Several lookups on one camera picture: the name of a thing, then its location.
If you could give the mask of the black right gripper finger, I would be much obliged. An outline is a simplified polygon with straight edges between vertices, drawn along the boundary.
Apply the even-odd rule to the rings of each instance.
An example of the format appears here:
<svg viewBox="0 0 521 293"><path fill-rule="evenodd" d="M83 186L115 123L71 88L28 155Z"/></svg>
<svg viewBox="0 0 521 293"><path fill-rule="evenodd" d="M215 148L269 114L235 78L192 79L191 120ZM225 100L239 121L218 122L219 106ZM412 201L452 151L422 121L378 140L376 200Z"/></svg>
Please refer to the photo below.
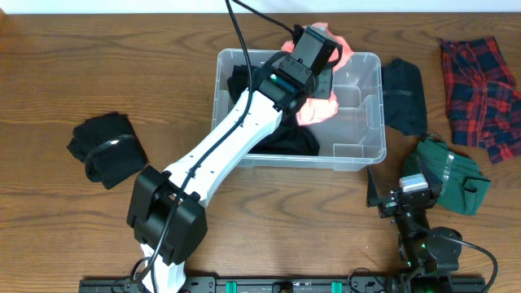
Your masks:
<svg viewBox="0 0 521 293"><path fill-rule="evenodd" d="M367 195L366 195L366 206L368 208L377 207L380 203L378 189L374 181L373 173L368 167L366 169L368 177Z"/></svg>
<svg viewBox="0 0 521 293"><path fill-rule="evenodd" d="M417 156L416 163L428 184L429 190L433 195L440 195L443 182L426 166L422 159Z"/></svg>

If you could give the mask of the salmon pink garment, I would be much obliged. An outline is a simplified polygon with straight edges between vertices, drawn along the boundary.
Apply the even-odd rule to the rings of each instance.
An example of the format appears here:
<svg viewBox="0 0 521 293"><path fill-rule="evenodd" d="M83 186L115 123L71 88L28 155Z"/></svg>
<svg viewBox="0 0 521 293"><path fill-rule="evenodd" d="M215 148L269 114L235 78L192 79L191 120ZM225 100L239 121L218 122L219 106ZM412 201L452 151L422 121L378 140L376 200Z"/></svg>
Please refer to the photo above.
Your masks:
<svg viewBox="0 0 521 293"><path fill-rule="evenodd" d="M354 52L344 37L334 35L328 29L327 23L296 24L291 35L292 39L282 46L287 56L278 68L300 87L302 106L296 111L298 124L317 124L334 116L339 104L333 93L333 83L329 99L313 98L314 77L326 68L333 69L334 77Z"/></svg>

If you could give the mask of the large black garment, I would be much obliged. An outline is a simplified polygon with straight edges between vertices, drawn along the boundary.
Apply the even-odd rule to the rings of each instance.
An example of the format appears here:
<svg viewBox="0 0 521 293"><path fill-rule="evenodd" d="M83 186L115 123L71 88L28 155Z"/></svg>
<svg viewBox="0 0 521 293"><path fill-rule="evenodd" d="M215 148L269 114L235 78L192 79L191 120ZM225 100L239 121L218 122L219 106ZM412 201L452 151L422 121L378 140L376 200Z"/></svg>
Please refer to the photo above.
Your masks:
<svg viewBox="0 0 521 293"><path fill-rule="evenodd" d="M248 86L247 66L234 65L226 83L231 101L237 103ZM319 142L312 132L305 126L299 126L292 116L283 118L274 132L258 142L250 154L316 156L319 151Z"/></svg>

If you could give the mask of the black banded cloth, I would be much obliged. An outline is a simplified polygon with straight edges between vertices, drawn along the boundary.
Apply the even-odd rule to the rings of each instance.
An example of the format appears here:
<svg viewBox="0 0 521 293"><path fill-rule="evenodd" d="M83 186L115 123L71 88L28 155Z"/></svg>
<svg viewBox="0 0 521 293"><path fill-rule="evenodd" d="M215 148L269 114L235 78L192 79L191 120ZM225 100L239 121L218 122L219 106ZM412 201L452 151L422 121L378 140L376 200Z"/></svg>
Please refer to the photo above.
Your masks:
<svg viewBox="0 0 521 293"><path fill-rule="evenodd" d="M87 178L108 190L148 163L128 116L119 112L89 118L76 126L67 149L85 165Z"/></svg>

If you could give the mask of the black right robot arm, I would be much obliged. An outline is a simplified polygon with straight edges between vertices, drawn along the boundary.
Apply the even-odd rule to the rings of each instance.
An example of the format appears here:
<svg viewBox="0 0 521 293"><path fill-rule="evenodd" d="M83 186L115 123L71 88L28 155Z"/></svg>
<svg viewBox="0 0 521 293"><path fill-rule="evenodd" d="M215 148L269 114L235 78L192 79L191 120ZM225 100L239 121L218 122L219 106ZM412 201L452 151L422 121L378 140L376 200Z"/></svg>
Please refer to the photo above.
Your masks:
<svg viewBox="0 0 521 293"><path fill-rule="evenodd" d="M385 292L454 292L451 273L459 268L462 238L456 230L431 228L427 210L436 205L443 182L416 159L418 172L401 179L401 187L379 196L373 174L368 175L366 206L376 207L379 216L390 217L397 226L399 253L409 268L389 277Z"/></svg>

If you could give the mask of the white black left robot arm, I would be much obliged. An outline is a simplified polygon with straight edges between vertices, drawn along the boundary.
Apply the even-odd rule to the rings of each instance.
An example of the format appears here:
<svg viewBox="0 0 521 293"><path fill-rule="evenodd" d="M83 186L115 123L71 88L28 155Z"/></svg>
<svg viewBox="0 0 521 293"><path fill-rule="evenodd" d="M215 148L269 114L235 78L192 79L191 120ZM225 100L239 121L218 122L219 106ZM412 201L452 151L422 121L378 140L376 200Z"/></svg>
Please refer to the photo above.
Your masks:
<svg viewBox="0 0 521 293"><path fill-rule="evenodd" d="M187 155L160 172L139 174L127 223L141 244L141 273L132 282L149 292L177 292L186 281L184 263L208 231L205 209L238 162L272 134L285 115L332 82L329 55L280 51L249 71L247 88L225 119Z"/></svg>

